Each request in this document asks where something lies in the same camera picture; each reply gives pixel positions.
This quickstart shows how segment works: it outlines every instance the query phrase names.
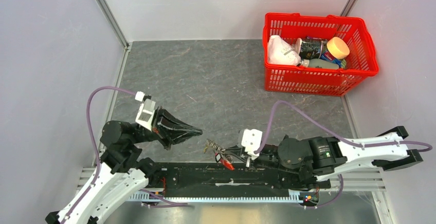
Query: orange lid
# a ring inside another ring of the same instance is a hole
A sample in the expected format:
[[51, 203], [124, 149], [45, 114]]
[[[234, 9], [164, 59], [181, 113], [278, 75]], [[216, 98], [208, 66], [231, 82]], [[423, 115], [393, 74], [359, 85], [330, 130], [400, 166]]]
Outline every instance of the orange lid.
[[350, 54], [347, 44], [337, 36], [327, 42], [327, 49], [338, 60], [342, 60]]

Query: cable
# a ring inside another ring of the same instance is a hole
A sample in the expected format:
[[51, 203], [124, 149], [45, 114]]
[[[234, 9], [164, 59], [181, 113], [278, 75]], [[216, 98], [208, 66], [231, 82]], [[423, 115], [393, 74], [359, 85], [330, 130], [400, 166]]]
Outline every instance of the cable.
[[314, 203], [314, 204], [318, 204], [317, 202], [313, 202], [312, 200], [308, 200], [309, 202], [311, 202], [311, 203]]
[[165, 198], [158, 196], [150, 191], [147, 191], [146, 189], [141, 189], [141, 192], [146, 192], [150, 195], [152, 195], [153, 197], [159, 199], [162, 202], [168, 203], [169, 205], [160, 205], [160, 206], [149, 206], [150, 208], [170, 208], [170, 207], [184, 207], [184, 206], [188, 206], [188, 203], [186, 202], [171, 202], [166, 200]]
[[[93, 133], [93, 128], [91, 125], [91, 118], [90, 118], [90, 107], [91, 107], [91, 101], [93, 100], [93, 97], [95, 96], [95, 94], [101, 90], [104, 89], [112, 89], [112, 90], [116, 90], [116, 91], [120, 91], [129, 95], [134, 96], [135, 93], [125, 90], [125, 89], [121, 89], [118, 87], [113, 87], [113, 86], [103, 86], [100, 88], [97, 88], [96, 90], [94, 90], [91, 95], [88, 98], [88, 103], [86, 104], [86, 123], [88, 124], [88, 130], [89, 130], [89, 135], [91, 136], [91, 143], [93, 144], [93, 149], [94, 149], [94, 154], [96, 156], [96, 173], [94, 175], [94, 178], [92, 179], [91, 183], [89, 184], [89, 186], [86, 188], [86, 190], [82, 193], [82, 195], [80, 195], [80, 197], [77, 199], [77, 201], [75, 203], [72, 204], [71, 208], [69, 209], [69, 211], [65, 214], [65, 217], [70, 216], [70, 214], [74, 211], [74, 209], [76, 208], [76, 206], [80, 203], [80, 201], [86, 196], [86, 194], [91, 190], [91, 185], [94, 185], [95, 182], [97, 181], [97, 178], [100, 174], [100, 169], [101, 169], [101, 164], [100, 164], [100, 156], [98, 154], [98, 148], [97, 148], [97, 143], [95, 142], [95, 138], [94, 138], [94, 133]], [[64, 224], [66, 222], [66, 219], [63, 218], [61, 221], [61, 224]]]
[[336, 200], [338, 200], [339, 197], [342, 195], [342, 192], [343, 192], [343, 177], [342, 177], [341, 174], [339, 174], [338, 177], [339, 177], [339, 182], [340, 182], [339, 191], [338, 191], [338, 194], [336, 194], [336, 196], [332, 200], [330, 200], [328, 202], [325, 202], [323, 204], [317, 205], [317, 206], [306, 206], [306, 208], [314, 210], [314, 209], [317, 209], [317, 208], [320, 208], [320, 207], [323, 207], [323, 206], [330, 205], [330, 204], [334, 203]]
[[[317, 127], [321, 128], [322, 130], [324, 130], [325, 132], [331, 134], [332, 136], [336, 137], [337, 139], [339, 139], [340, 141], [351, 145], [351, 146], [355, 146], [358, 148], [362, 148], [363, 145], [361, 145], [360, 143], [353, 143], [348, 139], [343, 138], [342, 136], [332, 132], [331, 130], [325, 128], [324, 126], [322, 126], [321, 124], [319, 124], [318, 122], [316, 122], [315, 120], [313, 120], [311, 117], [309, 117], [307, 114], [305, 114], [303, 111], [301, 111], [300, 109], [298, 109], [296, 106], [286, 102], [286, 101], [277, 101], [274, 103], [272, 109], [271, 109], [271, 114], [269, 115], [269, 121], [268, 121], [268, 126], [265, 132], [265, 135], [262, 136], [262, 141], [260, 144], [260, 147], [255, 151], [255, 154], [260, 153], [260, 151], [262, 151], [263, 147], [265, 147], [266, 145], [266, 141], [268, 140], [269, 137], [269, 133], [271, 131], [271, 125], [273, 123], [273, 118], [274, 118], [274, 114], [276, 113], [276, 109], [277, 106], [279, 104], [286, 104], [287, 106], [289, 106], [290, 108], [292, 108], [293, 110], [295, 110], [296, 112], [298, 112], [299, 114], [301, 114], [303, 117], [305, 117], [306, 119], [308, 119], [310, 122], [312, 122], [313, 124], [315, 124]], [[379, 146], [386, 146], [386, 145], [396, 145], [396, 142], [384, 142], [384, 143], [373, 143], [373, 144], [368, 144], [365, 145], [365, 147], [379, 147]], [[426, 146], [427, 148], [423, 148], [423, 149], [419, 149], [419, 152], [427, 152], [433, 149], [433, 146], [431, 146], [428, 143], [423, 143], [423, 142], [416, 142], [416, 141], [401, 141], [400, 144], [413, 144], [413, 145], [422, 145], [422, 146]]]

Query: red plastic basket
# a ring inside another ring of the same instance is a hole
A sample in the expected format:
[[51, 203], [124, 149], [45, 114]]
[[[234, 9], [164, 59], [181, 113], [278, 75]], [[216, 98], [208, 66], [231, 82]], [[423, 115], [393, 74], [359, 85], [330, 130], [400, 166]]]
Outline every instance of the red plastic basket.
[[[347, 66], [333, 70], [270, 64], [267, 44], [271, 35], [279, 35], [289, 44], [306, 36], [324, 39], [337, 36], [350, 48]], [[262, 41], [265, 48], [265, 89], [269, 91], [340, 97], [366, 77], [378, 73], [374, 43], [361, 18], [267, 13]]]

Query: red clip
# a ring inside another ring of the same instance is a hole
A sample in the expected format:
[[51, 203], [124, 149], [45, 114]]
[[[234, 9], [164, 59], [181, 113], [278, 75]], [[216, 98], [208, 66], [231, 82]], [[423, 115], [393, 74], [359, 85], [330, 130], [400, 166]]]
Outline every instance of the red clip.
[[221, 162], [221, 163], [222, 163], [222, 164], [223, 164], [227, 169], [229, 169], [229, 170], [234, 170], [233, 165], [232, 165], [230, 162], [228, 162], [227, 160], [224, 160], [224, 159], [221, 158], [220, 162]]
[[234, 170], [233, 165], [230, 162], [228, 162], [226, 159], [221, 157], [221, 155], [219, 153], [215, 154], [215, 161], [217, 163], [221, 163], [222, 165], [224, 165], [229, 170]]

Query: white wall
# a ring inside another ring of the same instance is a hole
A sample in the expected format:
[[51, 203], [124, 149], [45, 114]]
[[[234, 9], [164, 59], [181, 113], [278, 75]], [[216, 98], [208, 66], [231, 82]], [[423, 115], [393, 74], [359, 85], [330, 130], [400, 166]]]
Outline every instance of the white wall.
[[[359, 0], [377, 48], [380, 73], [348, 94], [361, 136], [404, 125], [408, 140], [436, 145], [436, 0]], [[397, 223], [434, 223], [436, 157], [383, 177]]]
[[[45, 223], [93, 155], [87, 97], [123, 50], [95, 0], [0, 0], [0, 223]], [[101, 128], [110, 94], [96, 97]]]
[[339, 15], [347, 0], [106, 0], [128, 41], [260, 39], [268, 12]]

